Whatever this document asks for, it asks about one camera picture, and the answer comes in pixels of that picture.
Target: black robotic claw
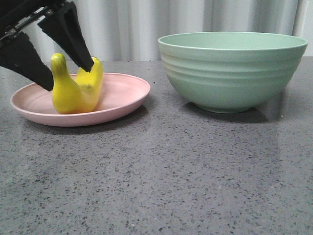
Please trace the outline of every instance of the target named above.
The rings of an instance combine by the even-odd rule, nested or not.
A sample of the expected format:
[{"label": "black robotic claw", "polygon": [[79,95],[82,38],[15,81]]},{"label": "black robotic claw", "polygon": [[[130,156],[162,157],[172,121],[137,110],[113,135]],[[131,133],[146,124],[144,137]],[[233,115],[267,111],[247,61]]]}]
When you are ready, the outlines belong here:
[{"label": "black robotic claw", "polygon": [[90,71],[93,60],[86,47],[76,6],[65,0],[0,0],[0,66],[13,70],[48,91],[53,88],[50,69],[44,65],[29,37],[21,32],[41,16],[39,27],[70,56]]}]

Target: banana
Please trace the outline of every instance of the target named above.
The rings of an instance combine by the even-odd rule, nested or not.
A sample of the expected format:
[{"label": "banana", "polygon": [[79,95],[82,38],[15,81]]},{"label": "banana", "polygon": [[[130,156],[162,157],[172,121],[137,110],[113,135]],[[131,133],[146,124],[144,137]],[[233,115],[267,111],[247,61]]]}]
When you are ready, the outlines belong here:
[{"label": "banana", "polygon": [[92,59],[94,63],[91,71],[86,72],[79,68],[74,80],[68,73],[65,57],[61,53],[52,55],[52,102],[58,113],[87,113],[96,107],[101,94],[103,68],[96,57]]}]

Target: bowl base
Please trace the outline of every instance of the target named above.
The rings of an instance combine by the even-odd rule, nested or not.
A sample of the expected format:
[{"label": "bowl base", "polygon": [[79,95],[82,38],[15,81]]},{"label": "bowl base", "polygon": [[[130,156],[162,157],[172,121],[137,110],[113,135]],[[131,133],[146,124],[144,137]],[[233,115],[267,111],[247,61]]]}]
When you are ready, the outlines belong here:
[{"label": "bowl base", "polygon": [[248,110],[249,108],[238,108],[238,109],[217,109],[217,108],[210,108],[210,107],[205,107],[199,104],[195,104],[196,106],[198,106],[201,109],[204,109],[206,111],[210,111],[213,113],[220,113],[220,114],[234,114],[234,113],[240,113],[243,111]]}]

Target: gray countertop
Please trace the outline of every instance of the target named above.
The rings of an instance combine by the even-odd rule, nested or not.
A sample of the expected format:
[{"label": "gray countertop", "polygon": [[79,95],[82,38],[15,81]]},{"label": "gray countertop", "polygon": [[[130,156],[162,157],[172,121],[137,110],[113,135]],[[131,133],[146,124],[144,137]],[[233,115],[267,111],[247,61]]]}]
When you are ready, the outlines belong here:
[{"label": "gray countertop", "polygon": [[313,57],[239,114],[183,99],[160,61],[104,70],[148,81],[143,105],[61,128],[22,118],[9,99],[30,82],[0,68],[0,234],[313,234]]}]

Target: bowl rim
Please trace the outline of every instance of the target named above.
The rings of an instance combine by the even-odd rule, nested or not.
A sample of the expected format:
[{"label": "bowl rim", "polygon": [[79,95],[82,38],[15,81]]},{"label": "bowl rim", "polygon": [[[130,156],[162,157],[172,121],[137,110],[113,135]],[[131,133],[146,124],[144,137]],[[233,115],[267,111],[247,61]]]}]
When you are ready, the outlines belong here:
[{"label": "bowl rim", "polygon": [[[189,47],[189,46],[180,46],[170,43],[165,43],[162,40],[164,38],[169,38],[173,36],[180,36],[180,35],[192,35],[192,34],[262,34],[262,35],[274,35],[277,37],[288,37],[288,38],[294,38],[302,40],[303,43],[298,44],[296,46],[291,47],[276,47],[276,48],[262,48],[262,49],[232,49],[232,48],[205,48],[205,47]],[[308,41],[304,38],[293,36],[293,35],[287,35],[287,34],[278,34],[278,33],[262,33],[262,32],[236,32],[236,31],[214,31],[214,32],[192,32],[192,33],[177,33],[177,34],[170,34],[166,36],[162,36],[158,38],[158,43],[161,45],[166,45],[170,47],[177,47],[177,48],[185,48],[185,49],[196,49],[196,50],[214,50],[214,51],[271,51],[271,50],[284,50],[284,49],[291,49],[291,48],[298,48],[298,47],[306,47],[308,45]]]}]

